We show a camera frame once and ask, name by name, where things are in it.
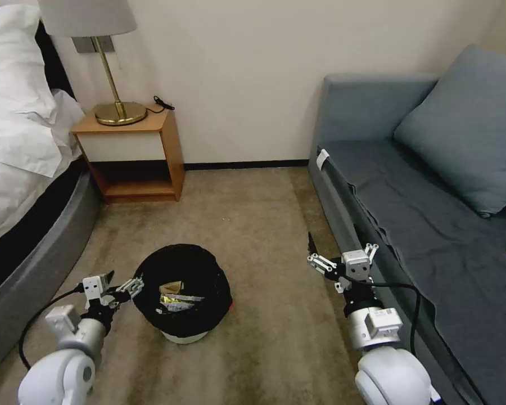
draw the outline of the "power cord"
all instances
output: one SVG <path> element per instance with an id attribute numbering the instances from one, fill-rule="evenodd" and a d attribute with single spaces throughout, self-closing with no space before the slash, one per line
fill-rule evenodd
<path id="1" fill-rule="evenodd" d="M 151 108 L 148 108 L 148 107 L 146 107 L 146 109 L 147 109 L 148 111 L 152 111 L 154 114 L 159 114 L 159 113 L 162 113 L 162 112 L 163 112 L 163 111 L 165 111 L 165 110 L 171 110 L 171 111 L 173 111 L 173 110 L 174 110 L 174 106 L 172 106 L 172 105 L 170 105 L 170 104 L 167 104 L 165 101 L 163 101 L 162 99 L 160 99 L 160 98 L 159 98 L 159 97 L 157 97 L 157 96 L 154 96 L 154 97 L 153 97 L 153 100 L 154 100 L 154 102 L 155 102 L 157 105 L 161 106 L 161 110 L 159 110 L 159 111 L 155 111 L 155 110 L 153 110 L 153 109 L 151 109 Z"/>
<path id="2" fill-rule="evenodd" d="M 59 295 L 58 297 L 56 297 L 52 301 L 50 301 L 42 309 L 40 309 L 39 311 L 37 311 L 36 314 L 34 316 L 32 316 L 32 318 L 27 322 L 26 326 L 22 330 L 21 337 L 19 338 L 19 357 L 21 358 L 21 361 L 22 361 L 22 363 L 24 364 L 24 366 L 26 367 L 27 370 L 30 370 L 31 365 L 28 362 L 28 360 L 26 359 L 26 356 L 24 355 L 24 341 L 26 339 L 26 334 L 28 333 L 28 330 L 32 327 L 32 325 L 34 324 L 35 320 L 43 313 L 43 311 L 45 311 L 51 305 L 57 303 L 58 301 L 60 301 L 63 298 L 66 298 L 69 295 L 72 295 L 72 294 L 75 294 L 75 293 L 82 293 L 83 291 L 84 291 L 83 284 L 82 283 L 78 283 L 77 287 L 75 287 L 71 291 L 65 292 L 64 294 Z"/>

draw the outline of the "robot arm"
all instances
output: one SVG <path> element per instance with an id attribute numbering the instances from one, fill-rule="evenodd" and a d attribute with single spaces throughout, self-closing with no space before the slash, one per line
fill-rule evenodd
<path id="1" fill-rule="evenodd" d="M 58 340 L 58 351 L 39 360 L 19 386 L 20 405 L 84 405 L 101 361 L 103 340 L 120 305 L 137 295 L 144 283 L 128 280 L 109 288 L 109 276 L 83 280 L 87 312 L 73 305 L 53 308 L 45 317 Z"/>
<path id="2" fill-rule="evenodd" d="M 349 321 L 353 349 L 363 357 L 358 362 L 356 387 L 367 405 L 429 405 L 441 401 L 431 385 L 426 369 L 415 356 L 396 349 L 403 325 L 395 308 L 384 308 L 374 294 L 369 276 L 378 245 L 345 252 L 341 264 L 317 253 L 308 263 L 325 278 L 336 282 L 345 297 L 345 317 Z"/>

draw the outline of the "carpet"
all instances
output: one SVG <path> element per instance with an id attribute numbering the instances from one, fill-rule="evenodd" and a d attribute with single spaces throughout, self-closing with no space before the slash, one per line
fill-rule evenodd
<path id="1" fill-rule="evenodd" d="M 153 251 L 189 243 L 216 256 L 234 306 L 205 338 L 180 346 L 123 305 L 88 404 L 363 404 L 344 301 L 307 266 L 308 231 L 322 253 L 338 254 L 305 168 L 188 172 L 180 202 L 102 208 L 58 293 L 110 270 L 122 283 Z M 81 311 L 84 299 L 64 303 Z M 26 342 L 29 361 L 55 347 L 40 319 Z M 0 366 L 0 405 L 16 403 L 24 375 L 14 349 Z"/>

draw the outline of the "wall outlet plate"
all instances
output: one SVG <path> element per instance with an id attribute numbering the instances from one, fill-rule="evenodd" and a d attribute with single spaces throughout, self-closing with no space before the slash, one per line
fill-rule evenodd
<path id="1" fill-rule="evenodd" d="M 100 40 L 101 47 L 105 53 L 114 52 L 114 45 L 112 44 L 112 39 L 108 35 L 105 37 L 98 37 Z M 77 53 L 95 53 L 96 48 L 92 42 L 90 37 L 77 37 L 72 38 L 73 44 L 75 45 L 75 49 Z"/>

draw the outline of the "nightstand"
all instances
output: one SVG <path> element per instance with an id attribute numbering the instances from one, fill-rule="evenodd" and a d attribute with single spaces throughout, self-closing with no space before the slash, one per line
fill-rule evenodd
<path id="1" fill-rule="evenodd" d="M 185 172 L 173 111 L 149 111 L 121 127 L 101 125 L 91 112 L 71 132 L 106 203 L 180 199 Z"/>

